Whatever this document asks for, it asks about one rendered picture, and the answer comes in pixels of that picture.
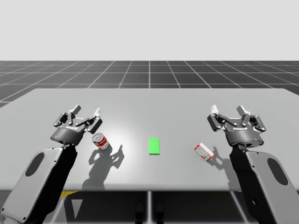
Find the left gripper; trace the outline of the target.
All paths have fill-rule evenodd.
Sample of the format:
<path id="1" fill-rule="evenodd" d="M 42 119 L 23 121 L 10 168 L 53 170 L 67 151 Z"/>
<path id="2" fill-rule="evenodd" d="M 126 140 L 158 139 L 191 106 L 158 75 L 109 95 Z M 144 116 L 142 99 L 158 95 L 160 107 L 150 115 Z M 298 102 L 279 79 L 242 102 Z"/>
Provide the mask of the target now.
<path id="1" fill-rule="evenodd" d="M 53 124 L 57 130 L 50 136 L 50 139 L 61 144 L 77 146 L 82 140 L 85 130 L 94 134 L 102 124 L 100 108 L 97 108 L 93 118 L 88 120 L 89 125 L 87 119 L 75 118 L 80 110 L 81 107 L 76 105 L 68 112 L 61 113 Z"/>

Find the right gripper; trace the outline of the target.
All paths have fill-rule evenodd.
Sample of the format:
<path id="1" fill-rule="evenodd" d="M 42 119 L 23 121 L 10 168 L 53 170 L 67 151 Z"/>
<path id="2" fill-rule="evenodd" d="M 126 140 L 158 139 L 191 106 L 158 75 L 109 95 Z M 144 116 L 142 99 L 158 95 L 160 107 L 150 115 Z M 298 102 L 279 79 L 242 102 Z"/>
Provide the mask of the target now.
<path id="1" fill-rule="evenodd" d="M 259 135 L 266 131 L 266 127 L 258 115 L 253 115 L 240 105 L 237 111 L 241 119 L 231 119 L 219 113 L 217 106 L 211 107 L 211 112 L 207 117 L 208 123 L 214 132 L 224 130 L 228 144 L 244 145 L 245 147 L 258 147 L 264 144 Z"/>

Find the red and white can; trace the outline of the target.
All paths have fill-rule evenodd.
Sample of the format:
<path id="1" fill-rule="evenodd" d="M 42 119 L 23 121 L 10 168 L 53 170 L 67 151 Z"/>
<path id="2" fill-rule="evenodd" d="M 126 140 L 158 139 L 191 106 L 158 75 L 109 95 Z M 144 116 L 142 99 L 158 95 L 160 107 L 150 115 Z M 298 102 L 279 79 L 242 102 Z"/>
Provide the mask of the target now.
<path id="1" fill-rule="evenodd" d="M 92 137 L 92 142 L 99 150 L 105 150 L 109 146 L 109 142 L 102 133 L 97 133 Z"/>

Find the red and white carton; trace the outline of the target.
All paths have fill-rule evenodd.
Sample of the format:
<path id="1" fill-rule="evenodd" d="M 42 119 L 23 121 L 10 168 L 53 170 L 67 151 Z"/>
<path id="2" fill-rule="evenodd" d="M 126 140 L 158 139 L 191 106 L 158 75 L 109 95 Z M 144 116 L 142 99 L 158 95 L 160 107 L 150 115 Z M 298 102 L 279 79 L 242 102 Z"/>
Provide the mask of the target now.
<path id="1" fill-rule="evenodd" d="M 214 157 L 214 153 L 202 142 L 195 147 L 194 151 L 197 152 L 205 161 Z"/>

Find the green pad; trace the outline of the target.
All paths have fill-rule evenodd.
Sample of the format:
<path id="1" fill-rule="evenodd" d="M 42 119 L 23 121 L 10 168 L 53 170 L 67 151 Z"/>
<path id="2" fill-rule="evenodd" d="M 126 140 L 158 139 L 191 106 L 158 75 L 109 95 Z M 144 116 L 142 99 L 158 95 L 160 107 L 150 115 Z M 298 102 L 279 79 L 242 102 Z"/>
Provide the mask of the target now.
<path id="1" fill-rule="evenodd" d="M 149 154 L 160 154 L 159 138 L 149 138 Z"/>

